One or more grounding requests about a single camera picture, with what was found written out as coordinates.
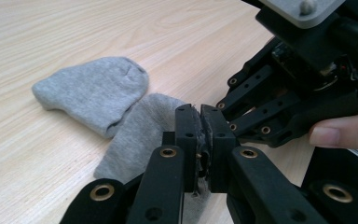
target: screw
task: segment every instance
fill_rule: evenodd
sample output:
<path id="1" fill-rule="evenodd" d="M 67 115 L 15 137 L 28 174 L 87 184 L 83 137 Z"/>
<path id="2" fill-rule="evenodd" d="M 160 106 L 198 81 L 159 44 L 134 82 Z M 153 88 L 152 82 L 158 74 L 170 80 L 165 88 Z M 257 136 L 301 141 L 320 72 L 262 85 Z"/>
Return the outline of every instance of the screw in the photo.
<path id="1" fill-rule="evenodd" d="M 316 1 L 315 0 L 303 0 L 300 3 L 300 15 L 308 16 L 316 11 Z"/>

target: wooden table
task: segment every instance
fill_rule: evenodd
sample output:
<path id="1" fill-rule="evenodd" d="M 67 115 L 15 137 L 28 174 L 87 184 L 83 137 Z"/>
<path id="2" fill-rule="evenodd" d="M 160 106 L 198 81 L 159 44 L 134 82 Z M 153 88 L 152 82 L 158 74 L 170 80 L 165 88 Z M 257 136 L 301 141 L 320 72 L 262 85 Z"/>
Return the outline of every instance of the wooden table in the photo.
<path id="1" fill-rule="evenodd" d="M 105 56 L 126 56 L 160 92 L 200 108 L 215 105 L 226 81 L 271 38 L 241 1 L 0 1 L 0 223 L 58 223 L 93 180 L 110 140 L 31 92 L 55 71 Z M 307 139 L 264 148 L 300 184 Z M 214 195 L 200 223 L 232 222 Z"/>

